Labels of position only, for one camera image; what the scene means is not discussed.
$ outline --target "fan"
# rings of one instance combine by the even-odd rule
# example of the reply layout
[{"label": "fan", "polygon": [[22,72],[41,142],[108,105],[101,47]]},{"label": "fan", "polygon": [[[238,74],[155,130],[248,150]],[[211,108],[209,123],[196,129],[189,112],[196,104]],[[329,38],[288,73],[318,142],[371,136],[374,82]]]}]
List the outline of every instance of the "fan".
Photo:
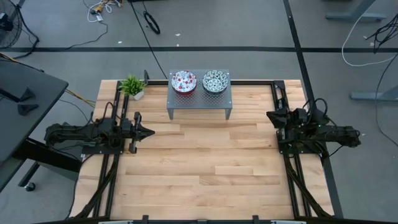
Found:
[{"label": "fan", "polygon": [[[40,41],[39,38],[26,26],[19,8],[20,5],[15,5],[10,0],[0,0],[0,50],[12,47],[18,41],[21,31],[24,31],[29,36],[29,41],[32,43],[32,47],[26,54],[14,57],[15,59],[30,55],[36,48],[37,43]],[[30,40],[28,32],[36,38],[35,42]]]},{"label": "fan", "polygon": [[19,9],[10,0],[0,0],[0,49],[12,47],[22,31]]}]

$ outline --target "small succulent plant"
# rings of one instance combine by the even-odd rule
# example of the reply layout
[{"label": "small succulent plant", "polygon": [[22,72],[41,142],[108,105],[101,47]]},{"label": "small succulent plant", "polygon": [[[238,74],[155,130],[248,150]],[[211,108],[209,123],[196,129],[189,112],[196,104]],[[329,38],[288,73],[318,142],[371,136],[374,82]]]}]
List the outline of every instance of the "small succulent plant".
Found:
[{"label": "small succulent plant", "polygon": [[133,75],[129,75],[125,80],[122,81],[120,90],[127,95],[135,96],[137,93],[144,90],[146,84],[140,79]]}]

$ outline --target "wooden tabletop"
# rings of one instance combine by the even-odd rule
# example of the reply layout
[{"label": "wooden tabletop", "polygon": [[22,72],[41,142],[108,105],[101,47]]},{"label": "wooden tabletop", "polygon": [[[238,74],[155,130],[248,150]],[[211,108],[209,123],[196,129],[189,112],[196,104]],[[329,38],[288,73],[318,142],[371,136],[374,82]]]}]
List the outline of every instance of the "wooden tabletop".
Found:
[{"label": "wooden tabletop", "polygon": [[[116,82],[101,82],[95,118],[102,117],[106,102],[113,101]],[[302,107],[305,97],[300,80],[285,80],[285,85],[289,106]],[[166,86],[147,86],[141,100],[130,100],[127,117],[133,119],[139,111],[142,125],[156,134],[137,144],[137,154],[130,154],[126,143],[111,219],[140,220],[143,215],[151,220],[293,218],[284,161],[266,116],[266,111],[274,111],[271,88],[233,85],[232,99],[229,120],[224,110],[175,110],[172,121],[166,110]],[[302,154],[300,158],[308,190],[333,214],[319,157]],[[102,160],[102,155],[95,155],[81,168],[71,216],[95,192]],[[303,215],[301,194],[296,191]]]}]

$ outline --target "red patterned bowl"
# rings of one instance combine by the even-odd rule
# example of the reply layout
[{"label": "red patterned bowl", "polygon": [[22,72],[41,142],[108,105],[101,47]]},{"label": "red patterned bowl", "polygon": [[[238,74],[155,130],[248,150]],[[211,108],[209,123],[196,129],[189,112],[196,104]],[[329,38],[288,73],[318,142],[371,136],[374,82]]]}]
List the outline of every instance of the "red patterned bowl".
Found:
[{"label": "red patterned bowl", "polygon": [[173,89],[177,93],[183,95],[193,93],[197,87],[197,78],[192,72],[189,71],[177,72],[173,75],[171,82]]}]

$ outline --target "bowl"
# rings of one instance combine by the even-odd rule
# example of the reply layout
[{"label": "bowl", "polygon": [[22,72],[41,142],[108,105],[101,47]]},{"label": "bowl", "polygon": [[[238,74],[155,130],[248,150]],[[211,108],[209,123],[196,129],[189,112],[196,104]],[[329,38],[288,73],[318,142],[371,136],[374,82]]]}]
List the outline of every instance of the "bowl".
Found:
[{"label": "bowl", "polygon": [[189,71],[177,72],[173,75],[171,82],[173,89],[177,93],[183,95],[193,93],[197,87],[197,78],[192,72]]},{"label": "bowl", "polygon": [[203,76],[203,88],[211,94],[220,94],[226,90],[228,86],[228,76],[218,70],[209,71]]}]

